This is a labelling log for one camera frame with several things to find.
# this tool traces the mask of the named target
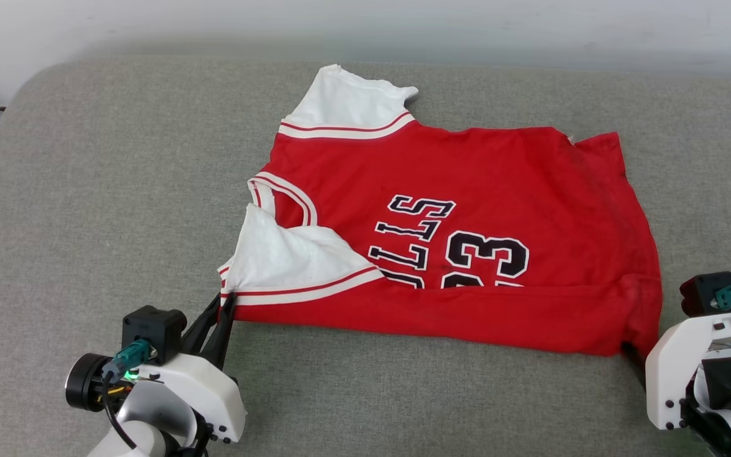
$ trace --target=white wall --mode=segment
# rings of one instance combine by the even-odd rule
[[[112,52],[731,74],[731,0],[0,0],[0,104]]]

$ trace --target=jersey hem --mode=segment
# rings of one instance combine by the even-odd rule
[[[302,301],[317,300],[319,298],[336,295],[348,289],[360,286],[371,281],[383,278],[377,266],[369,265],[368,267],[350,272],[324,284],[317,286],[301,287],[296,289],[273,289],[250,287],[247,289],[235,289],[232,292],[236,295],[236,304],[238,306],[256,306],[256,305],[276,305],[283,303],[301,303]],[[227,298],[231,290],[221,290],[221,298]]]

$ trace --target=jersey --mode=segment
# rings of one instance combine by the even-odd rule
[[[417,92],[319,70],[220,267],[236,318],[647,355],[659,262],[617,134],[449,132]]]

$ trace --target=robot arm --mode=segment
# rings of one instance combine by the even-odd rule
[[[690,318],[645,362],[647,416],[659,429],[690,427],[713,454],[731,457],[731,345],[714,343],[731,338],[731,273],[699,275],[681,291]]]
[[[179,310],[142,307],[124,318],[124,350],[114,358],[87,354],[78,360],[67,377],[70,406],[118,411],[90,457],[200,457],[208,440],[241,438],[244,403],[235,380],[221,370],[234,298],[221,307],[217,296],[185,335]]]

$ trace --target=cable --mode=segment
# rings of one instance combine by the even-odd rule
[[[137,445],[134,444],[133,440],[131,440],[131,438],[126,434],[126,431],[122,429],[122,425],[120,425],[120,423],[117,421],[117,418],[114,417],[114,410],[111,407],[111,399],[109,399],[108,392],[111,378],[113,376],[114,373],[111,373],[111,371],[109,371],[109,373],[107,373],[107,375],[103,377],[102,388],[107,391],[107,394],[103,396],[103,408],[107,410],[107,417],[109,418],[109,422],[111,423],[112,427],[114,427],[114,431],[116,431],[119,437],[121,437],[122,440],[126,443],[126,445],[132,451],[134,451],[134,449],[137,448]]]
[[[115,387],[115,388],[110,388],[109,394],[110,395],[119,394],[120,392],[122,392],[124,390],[126,392],[131,392],[131,387]],[[103,402],[103,395],[99,395],[98,398],[95,399],[95,401],[98,402],[98,403]]]

